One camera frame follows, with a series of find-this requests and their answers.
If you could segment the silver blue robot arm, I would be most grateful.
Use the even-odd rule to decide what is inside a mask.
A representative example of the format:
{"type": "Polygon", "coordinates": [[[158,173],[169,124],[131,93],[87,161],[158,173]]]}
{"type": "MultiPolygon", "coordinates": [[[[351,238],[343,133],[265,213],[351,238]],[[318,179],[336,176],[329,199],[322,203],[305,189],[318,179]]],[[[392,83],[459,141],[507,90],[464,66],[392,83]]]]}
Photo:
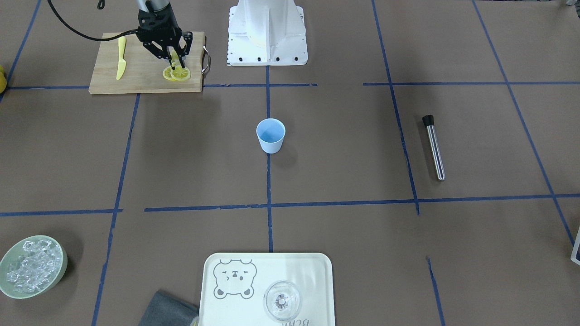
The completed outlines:
{"type": "Polygon", "coordinates": [[[178,25],[173,8],[168,0],[139,0],[137,15],[139,27],[137,39],[156,58],[165,58],[172,63],[169,48],[172,48],[182,68],[184,58],[190,53],[193,33],[184,32],[178,25]]]}

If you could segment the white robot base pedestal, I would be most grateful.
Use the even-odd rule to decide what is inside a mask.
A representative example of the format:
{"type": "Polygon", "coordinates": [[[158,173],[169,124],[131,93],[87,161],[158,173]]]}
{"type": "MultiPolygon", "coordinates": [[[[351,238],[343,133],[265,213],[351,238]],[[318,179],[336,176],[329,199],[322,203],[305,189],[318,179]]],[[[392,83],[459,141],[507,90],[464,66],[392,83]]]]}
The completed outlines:
{"type": "Polygon", "coordinates": [[[228,18],[229,66],[307,64],[304,10],[293,0],[240,0],[228,18]]]}

